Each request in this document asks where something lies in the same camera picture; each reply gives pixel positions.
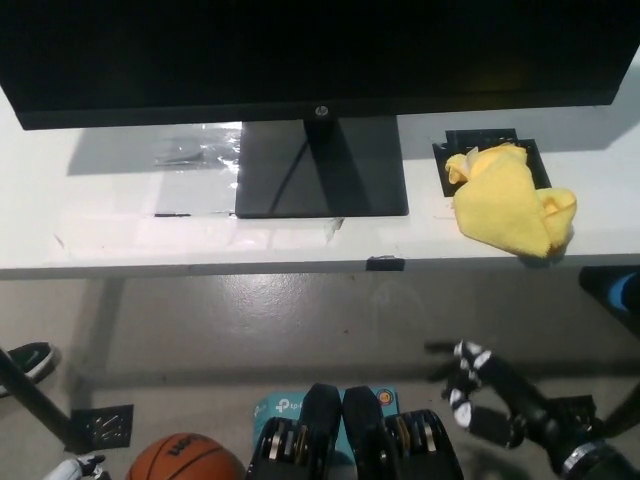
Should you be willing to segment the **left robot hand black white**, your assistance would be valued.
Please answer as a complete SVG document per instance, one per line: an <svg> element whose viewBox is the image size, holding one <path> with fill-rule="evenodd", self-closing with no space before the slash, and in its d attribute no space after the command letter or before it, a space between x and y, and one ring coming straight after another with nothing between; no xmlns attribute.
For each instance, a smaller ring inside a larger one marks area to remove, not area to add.
<svg viewBox="0 0 640 480"><path fill-rule="evenodd" d="M109 472L102 466L106 457L87 454L62 461L51 470L44 480L110 480Z"/></svg>

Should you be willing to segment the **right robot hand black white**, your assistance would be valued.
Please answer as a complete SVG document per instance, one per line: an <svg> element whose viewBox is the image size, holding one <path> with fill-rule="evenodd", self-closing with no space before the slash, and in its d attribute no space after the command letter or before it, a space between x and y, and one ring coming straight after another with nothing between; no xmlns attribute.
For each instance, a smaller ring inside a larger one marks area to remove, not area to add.
<svg viewBox="0 0 640 480"><path fill-rule="evenodd" d="M427 342L425 350L449 354L452 359L437 367L428 379L444 380L442 392L456 423L472 435L507 449L528 439L547 454L552 471L561 475L563 464L576 447L575 429L566 422L558 404L546 398L504 359L477 343ZM507 414L479 407L475 392L491 388L505 403Z"/></svg>

